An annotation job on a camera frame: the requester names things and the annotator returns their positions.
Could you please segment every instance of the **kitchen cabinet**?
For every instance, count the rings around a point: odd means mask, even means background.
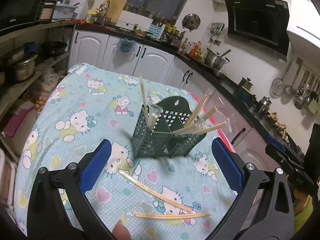
[[[226,100],[218,91],[215,91],[212,97],[206,104],[206,109],[217,108],[212,116],[214,121],[218,123],[227,122],[225,127],[221,130],[224,132],[228,140],[231,142],[235,136],[242,130],[239,137],[234,141],[235,147],[252,129],[251,125],[242,117],[242,115]]]
[[[309,62],[320,60],[320,15],[311,0],[292,0],[287,27],[293,51]]]
[[[190,71],[191,68],[186,63],[174,57],[163,83],[175,88],[182,88]]]
[[[75,31],[69,60],[69,68],[78,63],[88,63],[101,68],[109,35]]]
[[[207,94],[206,92],[214,93],[216,90],[209,81],[191,68],[190,72],[186,74],[185,80],[183,89],[195,95],[199,100],[204,94]]]
[[[137,43],[130,52],[118,48],[120,38],[110,36],[103,56],[101,68],[104,70],[132,76],[140,58],[143,45]]]
[[[320,48],[320,15],[311,0],[292,0],[287,30]]]
[[[199,100],[207,90],[210,89],[212,93],[216,90],[203,76],[177,57],[174,58],[170,66],[164,84],[184,89],[195,95]]]
[[[280,165],[266,154],[264,139],[252,129],[234,148],[244,163],[253,163],[259,170],[273,172]]]
[[[163,83],[173,59],[174,56],[165,51],[144,45],[133,75],[141,74],[145,79]]]

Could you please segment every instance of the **hello kitty tablecloth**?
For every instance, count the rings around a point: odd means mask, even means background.
[[[219,136],[218,131],[208,133],[187,158],[134,160],[131,136],[142,105],[140,80],[86,63],[69,72],[50,96],[23,148],[14,195],[20,229],[26,233],[28,200],[38,169],[45,166],[58,170],[79,162],[106,138],[112,144],[111,157],[86,196],[107,227],[112,230],[121,219],[132,239],[205,239],[236,197],[212,155],[211,144]],[[148,80],[144,85],[149,104],[172,95],[186,98],[191,110],[197,104],[184,90]],[[167,198],[191,207],[192,213],[209,212],[210,217],[134,217],[133,212],[179,215],[185,211],[128,183],[119,169]],[[71,222],[81,228],[64,190],[60,194]]]

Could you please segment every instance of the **human hand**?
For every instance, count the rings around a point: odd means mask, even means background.
[[[131,240],[129,230],[123,225],[122,220],[119,220],[112,230],[112,234],[118,240]]]

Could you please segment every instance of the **microwave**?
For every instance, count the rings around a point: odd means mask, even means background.
[[[0,36],[39,23],[45,0],[2,0]]]

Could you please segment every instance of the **metal screw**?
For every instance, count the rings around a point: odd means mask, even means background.
[[[248,163],[247,168],[248,168],[248,170],[254,170],[255,167],[252,163]]]
[[[76,163],[70,163],[70,164],[68,165],[68,169],[69,169],[69,170],[74,170],[76,167],[77,167],[77,164],[76,164]]]
[[[283,170],[282,170],[281,168],[277,168],[277,172],[278,172],[279,174],[283,174]]]
[[[45,167],[41,167],[41,168],[39,169],[39,173],[40,173],[40,174],[45,173],[45,171],[46,171],[46,168],[45,168]]]

